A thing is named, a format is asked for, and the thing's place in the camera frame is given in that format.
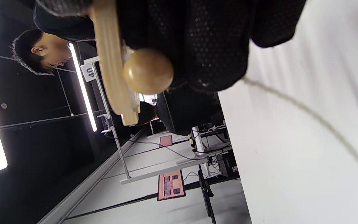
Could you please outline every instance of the white floor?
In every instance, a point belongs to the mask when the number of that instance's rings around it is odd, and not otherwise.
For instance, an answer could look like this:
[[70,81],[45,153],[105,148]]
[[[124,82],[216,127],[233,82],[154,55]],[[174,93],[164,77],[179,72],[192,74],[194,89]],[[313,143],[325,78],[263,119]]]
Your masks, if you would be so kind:
[[[159,143],[161,136],[155,135],[149,138],[141,138],[139,142]],[[173,135],[173,142],[186,139],[183,136]],[[205,145],[219,143],[216,137],[209,137],[208,142],[203,139]],[[149,173],[155,170],[176,165],[183,158],[168,149],[161,148],[150,152],[150,149],[158,148],[158,145],[135,143],[125,154],[125,161],[131,176]],[[169,147],[184,156],[194,156],[189,142],[179,143]],[[186,177],[191,171],[197,172],[198,166],[183,169]],[[91,193],[71,213],[71,217],[85,212],[97,210],[111,205],[123,203],[144,197],[157,192],[158,177],[140,180],[125,185],[120,180],[125,179],[124,169],[118,162],[105,176],[105,178],[91,191]],[[185,184],[198,181],[198,177],[190,174]],[[214,184],[211,189],[215,196],[211,199],[213,210],[218,224],[250,224],[246,199],[242,185],[238,180],[232,180],[220,184]],[[209,224],[211,219],[207,217],[203,196],[200,189],[188,190],[186,197],[173,200],[160,201],[156,198],[126,205],[100,213],[67,220],[64,224],[104,224],[104,223],[175,223],[175,224]]]
[[244,81],[219,93],[253,224],[358,224],[358,0],[308,0],[293,40],[250,47],[247,78],[331,125]]

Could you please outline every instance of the table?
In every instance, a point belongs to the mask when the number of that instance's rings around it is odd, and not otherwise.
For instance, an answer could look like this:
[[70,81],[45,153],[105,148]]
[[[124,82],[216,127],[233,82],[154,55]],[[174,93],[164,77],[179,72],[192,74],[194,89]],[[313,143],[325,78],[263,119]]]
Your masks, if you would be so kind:
[[[293,40],[251,46],[247,78],[358,154],[358,1],[308,1]],[[358,223],[354,156],[268,90],[241,80],[219,93],[252,223]]]

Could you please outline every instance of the person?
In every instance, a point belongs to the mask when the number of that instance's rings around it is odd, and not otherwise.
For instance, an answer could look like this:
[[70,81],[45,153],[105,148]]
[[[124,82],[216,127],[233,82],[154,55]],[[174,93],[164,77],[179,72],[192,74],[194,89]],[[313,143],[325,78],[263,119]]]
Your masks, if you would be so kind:
[[[125,2],[117,3],[121,8],[136,11],[132,6],[123,5]],[[125,16],[130,16],[131,19],[125,19]],[[126,44],[136,49],[145,46],[146,40],[138,35],[145,25],[142,24],[143,20],[133,17],[133,14],[121,13],[120,21],[125,23],[121,24],[121,27],[137,27],[136,35],[131,29],[125,28],[121,29],[121,33]],[[53,68],[64,65],[71,58],[68,48],[70,41],[95,39],[94,25],[89,16],[58,17],[35,4],[34,23],[38,29],[24,31],[13,41],[12,49],[18,62],[37,75],[50,75]],[[211,95],[195,92],[189,87],[171,93],[165,92],[157,98],[156,106],[141,104],[138,125],[146,124],[158,116],[168,131],[188,135],[193,126],[203,121],[208,122],[209,117],[219,110],[214,102],[215,99]]]
[[[58,17],[36,3],[33,19],[37,29],[24,31],[15,38],[12,50],[14,58],[36,75],[51,75],[53,68],[64,65],[71,58],[69,42],[95,40],[94,24],[89,16]],[[122,20],[130,23],[123,24],[124,27],[139,23]],[[145,40],[138,35],[133,36],[131,31],[123,29],[122,35],[126,37],[126,44],[133,49],[145,45]]]

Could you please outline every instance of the sleeve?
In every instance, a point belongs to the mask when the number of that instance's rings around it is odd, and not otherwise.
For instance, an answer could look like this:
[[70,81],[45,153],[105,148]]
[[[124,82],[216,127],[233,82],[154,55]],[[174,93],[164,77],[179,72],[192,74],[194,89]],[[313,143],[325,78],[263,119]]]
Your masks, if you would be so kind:
[[56,17],[36,4],[33,20],[38,29],[65,40],[82,41],[95,39],[94,24],[87,16]]

